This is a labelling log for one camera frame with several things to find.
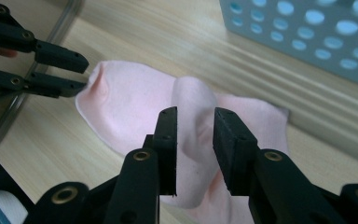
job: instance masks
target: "blue plastic basket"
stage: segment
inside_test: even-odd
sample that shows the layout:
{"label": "blue plastic basket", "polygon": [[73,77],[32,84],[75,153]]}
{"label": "blue plastic basket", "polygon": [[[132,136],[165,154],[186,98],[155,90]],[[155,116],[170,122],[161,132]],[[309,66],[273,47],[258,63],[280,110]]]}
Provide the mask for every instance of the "blue plastic basket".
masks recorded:
{"label": "blue plastic basket", "polygon": [[358,83],[358,0],[220,0],[229,31]]}

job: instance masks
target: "cloth fold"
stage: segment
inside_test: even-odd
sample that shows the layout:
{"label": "cloth fold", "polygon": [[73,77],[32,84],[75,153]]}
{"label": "cloth fold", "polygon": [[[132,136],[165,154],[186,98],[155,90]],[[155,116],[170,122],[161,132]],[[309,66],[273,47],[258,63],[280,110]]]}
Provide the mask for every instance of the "cloth fold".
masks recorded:
{"label": "cloth fold", "polygon": [[231,197],[213,152],[213,113],[236,112],[261,148],[287,153],[288,111],[264,101],[217,94],[195,77],[172,77],[139,63],[101,62],[76,107],[91,129],[126,155],[154,132],[158,113],[178,107],[177,197],[165,203],[188,209],[199,223],[252,223],[247,199]]}

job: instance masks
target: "transparent tray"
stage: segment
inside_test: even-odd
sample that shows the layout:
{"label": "transparent tray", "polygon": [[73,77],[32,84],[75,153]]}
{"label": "transparent tray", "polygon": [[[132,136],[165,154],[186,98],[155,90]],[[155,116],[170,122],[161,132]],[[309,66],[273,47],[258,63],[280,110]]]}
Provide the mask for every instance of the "transparent tray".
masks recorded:
{"label": "transparent tray", "polygon": [[[37,39],[60,44],[83,5],[82,0],[0,0],[11,16]],[[22,77],[32,72],[44,73],[47,66],[34,62],[33,53],[20,53],[16,58],[0,56],[0,70]],[[26,94],[0,101],[0,142],[26,100]]]}

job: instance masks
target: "pink fabric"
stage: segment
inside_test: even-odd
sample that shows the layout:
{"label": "pink fabric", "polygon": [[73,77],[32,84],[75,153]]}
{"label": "pink fabric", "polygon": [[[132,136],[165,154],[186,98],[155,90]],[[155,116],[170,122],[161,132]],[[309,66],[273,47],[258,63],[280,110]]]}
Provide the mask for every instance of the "pink fabric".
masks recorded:
{"label": "pink fabric", "polygon": [[288,111],[266,102],[215,94],[194,77],[171,77],[129,62],[101,62],[76,97],[79,113],[100,138],[122,155],[154,132],[158,113],[178,107],[177,197],[165,203],[188,209],[199,223],[253,223],[247,198],[231,197],[213,152],[213,113],[236,112],[261,148],[287,153]]}

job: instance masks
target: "light wood surface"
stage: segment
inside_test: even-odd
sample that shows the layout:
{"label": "light wood surface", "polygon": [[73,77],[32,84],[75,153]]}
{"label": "light wood surface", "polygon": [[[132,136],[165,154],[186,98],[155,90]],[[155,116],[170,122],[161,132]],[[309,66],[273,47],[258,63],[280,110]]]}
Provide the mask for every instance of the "light wood surface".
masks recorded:
{"label": "light wood surface", "polygon": [[[296,101],[272,97],[278,84],[299,71],[320,72],[229,33],[217,0],[86,1],[62,45],[81,52],[90,66],[83,76],[49,69],[60,77],[85,80],[97,62],[105,60],[146,63],[176,77],[198,77],[215,91],[289,107],[295,117]],[[263,77],[273,72],[275,76]],[[269,88],[261,91],[265,86],[250,85],[258,83],[256,78],[262,78]],[[339,84],[352,87],[346,81]],[[34,202],[61,182],[79,181],[94,188],[120,170],[123,158],[95,135],[74,101],[29,97],[0,144],[0,162]],[[317,102],[310,99],[308,104]],[[296,120],[291,119],[287,129],[291,157],[311,182],[335,193],[346,183],[358,183],[356,158],[294,124]],[[163,205],[161,223],[192,222],[183,210]]]}

